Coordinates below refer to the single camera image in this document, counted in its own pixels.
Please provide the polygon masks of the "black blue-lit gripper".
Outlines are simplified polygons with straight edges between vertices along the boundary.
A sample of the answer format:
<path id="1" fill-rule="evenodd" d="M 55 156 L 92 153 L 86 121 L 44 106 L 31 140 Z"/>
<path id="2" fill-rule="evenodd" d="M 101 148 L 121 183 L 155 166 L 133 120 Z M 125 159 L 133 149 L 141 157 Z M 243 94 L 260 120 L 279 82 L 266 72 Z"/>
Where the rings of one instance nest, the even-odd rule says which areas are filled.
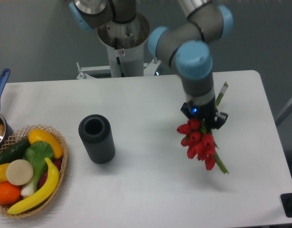
<path id="1" fill-rule="evenodd" d="M 217 111 L 215 96 L 207 103 L 200 102 L 198 97 L 191 97 L 180 110 L 188 119 L 204 120 L 211 129 L 220 129 L 228 119 L 227 113 Z"/>

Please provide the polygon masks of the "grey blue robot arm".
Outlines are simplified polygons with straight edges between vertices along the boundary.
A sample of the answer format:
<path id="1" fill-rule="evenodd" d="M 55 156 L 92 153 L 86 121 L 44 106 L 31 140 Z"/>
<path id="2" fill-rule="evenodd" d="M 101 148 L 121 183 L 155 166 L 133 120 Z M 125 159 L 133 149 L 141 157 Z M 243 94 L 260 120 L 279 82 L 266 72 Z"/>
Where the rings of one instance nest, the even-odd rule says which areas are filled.
<path id="1" fill-rule="evenodd" d="M 82 30 L 96 30 L 106 46 L 112 77 L 142 76 L 143 46 L 177 74 L 186 102 L 181 111 L 188 118 L 220 128 L 227 114 L 215 103 L 213 59 L 209 43 L 228 35 L 233 28 L 231 11 L 211 0 L 181 0 L 186 23 L 177 29 L 150 29 L 134 0 L 73 0 L 69 8 Z"/>

